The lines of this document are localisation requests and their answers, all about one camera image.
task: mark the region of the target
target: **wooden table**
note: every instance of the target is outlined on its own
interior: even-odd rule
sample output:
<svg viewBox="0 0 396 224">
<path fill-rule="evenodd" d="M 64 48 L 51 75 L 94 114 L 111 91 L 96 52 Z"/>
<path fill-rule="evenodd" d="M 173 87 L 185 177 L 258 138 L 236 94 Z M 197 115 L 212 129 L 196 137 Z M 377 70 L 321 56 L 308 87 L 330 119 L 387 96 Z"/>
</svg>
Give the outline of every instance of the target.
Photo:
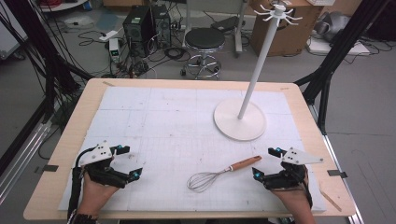
<svg viewBox="0 0 396 224">
<path fill-rule="evenodd" d="M 75 111 L 55 148 L 49 165 L 58 165 L 56 172 L 45 172 L 28 203 L 24 217 L 29 220 L 66 219 L 66 212 L 59 211 L 58 205 L 63 197 L 67 178 L 73 161 L 84 141 L 102 97 L 107 87 L 147 87 L 172 89 L 208 90 L 247 90 L 247 82 L 231 81 L 186 81 L 186 80 L 147 80 L 147 79 L 91 79 L 82 93 Z M 328 170 L 336 170 L 322 135 L 312 118 L 298 86 L 292 83 L 262 83 L 255 91 L 283 92 L 287 98 L 294 122 L 302 138 L 305 151 L 318 155 L 324 163 L 312 164 L 322 192 L 327 211 L 314 214 L 318 217 L 349 217 L 354 215 L 355 207 L 340 176 L 329 176 Z M 232 218 L 232 217 L 289 217 L 290 214 L 273 212 L 103 212 L 101 218 Z"/>
</svg>

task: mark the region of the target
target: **stool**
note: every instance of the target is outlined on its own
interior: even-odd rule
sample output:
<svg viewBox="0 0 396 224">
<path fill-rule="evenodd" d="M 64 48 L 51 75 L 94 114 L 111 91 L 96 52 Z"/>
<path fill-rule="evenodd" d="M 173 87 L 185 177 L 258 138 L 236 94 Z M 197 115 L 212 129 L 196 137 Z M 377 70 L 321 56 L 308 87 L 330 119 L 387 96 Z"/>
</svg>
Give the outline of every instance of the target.
<svg viewBox="0 0 396 224">
<path fill-rule="evenodd" d="M 197 28 L 189 31 L 184 37 L 186 47 L 200 54 L 192 56 L 181 69 L 180 74 L 186 76 L 186 71 L 199 77 L 216 77 L 219 80 L 221 63 L 215 57 L 208 55 L 223 48 L 225 37 L 222 32 L 212 28 Z"/>
</svg>

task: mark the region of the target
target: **stool seat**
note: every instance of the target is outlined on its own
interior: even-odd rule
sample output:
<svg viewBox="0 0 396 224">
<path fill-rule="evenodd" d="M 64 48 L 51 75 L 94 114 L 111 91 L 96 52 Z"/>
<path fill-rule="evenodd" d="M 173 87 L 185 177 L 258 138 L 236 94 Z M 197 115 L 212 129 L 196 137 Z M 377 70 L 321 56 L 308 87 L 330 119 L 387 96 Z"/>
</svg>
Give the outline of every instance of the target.
<svg viewBox="0 0 396 224">
<path fill-rule="evenodd" d="M 190 30 L 185 36 L 185 41 L 193 48 L 211 50 L 221 47 L 225 42 L 225 37 L 219 30 L 198 28 Z"/>
</svg>

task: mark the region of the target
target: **wooden whisk handle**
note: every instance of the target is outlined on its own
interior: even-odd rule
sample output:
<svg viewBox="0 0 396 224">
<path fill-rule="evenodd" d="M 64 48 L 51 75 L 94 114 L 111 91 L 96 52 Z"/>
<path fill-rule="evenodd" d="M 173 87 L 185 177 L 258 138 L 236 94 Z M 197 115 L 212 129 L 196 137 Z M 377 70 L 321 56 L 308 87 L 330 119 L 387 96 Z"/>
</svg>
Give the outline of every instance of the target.
<svg viewBox="0 0 396 224">
<path fill-rule="evenodd" d="M 234 163 L 230 166 L 231 171 L 235 171 L 235 170 L 239 170 L 241 168 L 247 167 L 250 164 L 253 164 L 256 161 L 261 160 L 262 157 L 261 156 L 255 156 L 249 159 L 245 159 L 244 161 L 239 161 L 237 163 Z"/>
</svg>

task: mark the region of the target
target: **power strip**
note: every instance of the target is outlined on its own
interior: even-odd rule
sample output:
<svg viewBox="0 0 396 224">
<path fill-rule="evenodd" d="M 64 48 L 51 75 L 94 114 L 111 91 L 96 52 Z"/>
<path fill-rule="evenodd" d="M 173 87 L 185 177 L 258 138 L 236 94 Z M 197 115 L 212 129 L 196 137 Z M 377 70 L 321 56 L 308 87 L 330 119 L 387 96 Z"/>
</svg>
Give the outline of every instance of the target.
<svg viewBox="0 0 396 224">
<path fill-rule="evenodd" d="M 107 41 L 110 37 L 116 35 L 117 33 L 118 33 L 117 31 L 110 31 L 106 34 L 106 36 L 101 36 L 99 37 L 99 39 L 102 41 Z"/>
</svg>

